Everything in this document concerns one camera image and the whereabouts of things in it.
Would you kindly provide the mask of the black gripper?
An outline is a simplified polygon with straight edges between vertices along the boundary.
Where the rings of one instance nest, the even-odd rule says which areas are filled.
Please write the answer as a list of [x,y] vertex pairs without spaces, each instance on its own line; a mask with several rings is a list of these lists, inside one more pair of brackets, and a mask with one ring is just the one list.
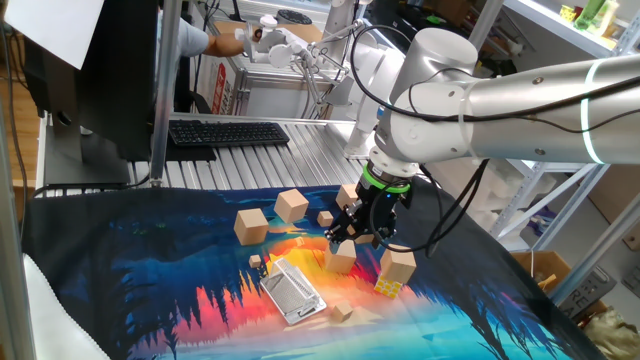
[[374,249],[388,249],[397,233],[395,206],[407,192],[407,179],[396,179],[387,184],[370,174],[363,174],[356,186],[360,205],[344,206],[325,231],[325,238],[331,244],[340,245],[356,236],[373,235]]

